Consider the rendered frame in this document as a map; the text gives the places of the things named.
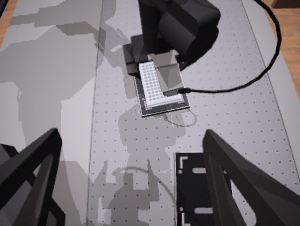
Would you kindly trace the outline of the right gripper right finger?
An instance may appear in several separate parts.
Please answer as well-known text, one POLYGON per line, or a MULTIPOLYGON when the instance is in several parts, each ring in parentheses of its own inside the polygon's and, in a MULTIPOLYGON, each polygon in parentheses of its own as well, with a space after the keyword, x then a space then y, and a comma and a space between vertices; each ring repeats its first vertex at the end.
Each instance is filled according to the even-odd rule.
POLYGON ((222 168, 255 213, 254 226, 300 226, 300 196, 240 155, 212 129, 202 141, 215 226, 247 226, 222 168))

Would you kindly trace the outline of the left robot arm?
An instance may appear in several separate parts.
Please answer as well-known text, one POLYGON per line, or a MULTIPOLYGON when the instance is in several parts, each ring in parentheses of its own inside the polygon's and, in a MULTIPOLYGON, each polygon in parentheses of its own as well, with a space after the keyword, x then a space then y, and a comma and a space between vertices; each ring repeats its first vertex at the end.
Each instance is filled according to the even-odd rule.
POLYGON ((142 26, 160 36, 188 63, 215 43, 220 10, 208 0, 138 0, 142 26))

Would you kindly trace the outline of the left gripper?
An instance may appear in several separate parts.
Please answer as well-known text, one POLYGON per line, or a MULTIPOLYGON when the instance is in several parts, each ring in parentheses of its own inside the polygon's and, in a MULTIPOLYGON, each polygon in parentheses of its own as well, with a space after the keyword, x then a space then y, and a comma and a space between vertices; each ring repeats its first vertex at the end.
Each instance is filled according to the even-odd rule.
POLYGON ((135 35, 131 36, 130 44, 123 45, 128 75, 141 80, 139 64, 153 61, 161 92, 183 87, 180 72, 197 61, 187 63, 159 33, 150 32, 143 26, 142 33, 144 40, 143 34, 135 35))

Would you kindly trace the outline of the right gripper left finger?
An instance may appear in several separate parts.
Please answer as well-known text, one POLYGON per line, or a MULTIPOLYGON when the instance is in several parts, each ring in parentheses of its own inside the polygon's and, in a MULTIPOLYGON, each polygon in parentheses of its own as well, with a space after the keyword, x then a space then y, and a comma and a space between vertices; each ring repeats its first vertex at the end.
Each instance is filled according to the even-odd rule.
POLYGON ((0 210, 40 165, 33 187, 12 226, 46 226, 59 166, 62 139, 51 128, 0 165, 0 210))

